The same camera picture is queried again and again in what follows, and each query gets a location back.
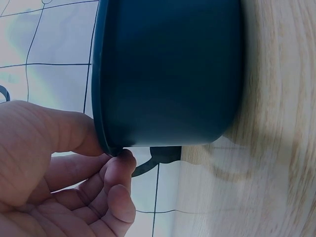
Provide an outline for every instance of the saucepan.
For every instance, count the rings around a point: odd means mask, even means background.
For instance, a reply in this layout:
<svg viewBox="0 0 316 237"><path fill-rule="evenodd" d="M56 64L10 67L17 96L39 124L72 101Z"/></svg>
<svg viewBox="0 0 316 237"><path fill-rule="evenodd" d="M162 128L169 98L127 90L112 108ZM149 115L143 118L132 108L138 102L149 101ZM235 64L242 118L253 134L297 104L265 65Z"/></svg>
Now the saucepan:
<svg viewBox="0 0 316 237"><path fill-rule="evenodd" d="M232 123L243 81L239 0L100 0L94 38L93 116L107 154L207 144Z"/></svg>

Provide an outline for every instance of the wooden surface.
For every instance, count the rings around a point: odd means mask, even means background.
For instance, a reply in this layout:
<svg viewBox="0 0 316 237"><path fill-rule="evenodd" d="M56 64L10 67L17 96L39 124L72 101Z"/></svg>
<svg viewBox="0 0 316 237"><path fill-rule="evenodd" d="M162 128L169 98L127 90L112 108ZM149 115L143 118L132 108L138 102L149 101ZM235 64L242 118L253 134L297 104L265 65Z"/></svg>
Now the wooden surface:
<svg viewBox="0 0 316 237"><path fill-rule="evenodd" d="M215 143L183 148L173 236L316 236L316 1L242 4L242 109Z"/></svg>

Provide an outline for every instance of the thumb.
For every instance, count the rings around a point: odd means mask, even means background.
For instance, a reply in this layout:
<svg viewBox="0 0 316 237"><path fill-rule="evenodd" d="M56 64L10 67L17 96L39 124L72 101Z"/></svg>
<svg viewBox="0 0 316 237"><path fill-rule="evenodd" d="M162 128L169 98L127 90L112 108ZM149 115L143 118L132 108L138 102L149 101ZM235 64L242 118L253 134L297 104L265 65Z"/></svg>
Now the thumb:
<svg viewBox="0 0 316 237"><path fill-rule="evenodd" d="M48 169L53 152L99 156L88 116L14 101L0 104L0 201L23 205Z"/></svg>

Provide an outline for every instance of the hand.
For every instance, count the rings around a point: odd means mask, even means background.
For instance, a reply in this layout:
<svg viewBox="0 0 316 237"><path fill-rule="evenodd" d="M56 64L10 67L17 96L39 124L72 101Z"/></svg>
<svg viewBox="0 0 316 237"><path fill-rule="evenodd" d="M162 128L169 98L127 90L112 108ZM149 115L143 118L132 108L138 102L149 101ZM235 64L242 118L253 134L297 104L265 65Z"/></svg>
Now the hand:
<svg viewBox="0 0 316 237"><path fill-rule="evenodd" d="M66 151L76 154L51 158ZM0 104L0 236L123 237L136 161L128 150L102 153L83 114Z"/></svg>

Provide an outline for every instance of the pot handle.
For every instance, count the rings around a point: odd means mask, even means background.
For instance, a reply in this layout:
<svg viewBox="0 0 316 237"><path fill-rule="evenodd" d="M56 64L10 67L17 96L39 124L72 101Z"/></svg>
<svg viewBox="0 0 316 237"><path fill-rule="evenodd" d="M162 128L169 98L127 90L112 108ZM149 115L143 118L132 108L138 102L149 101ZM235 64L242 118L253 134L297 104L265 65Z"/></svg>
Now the pot handle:
<svg viewBox="0 0 316 237"><path fill-rule="evenodd" d="M4 95L6 102L10 101L10 94L7 91L7 89L2 85L0 85L0 93Z"/></svg>
<svg viewBox="0 0 316 237"><path fill-rule="evenodd" d="M151 159L136 167L132 177L142 175L155 168L159 163L172 163L181 159L181 147L150 147Z"/></svg>

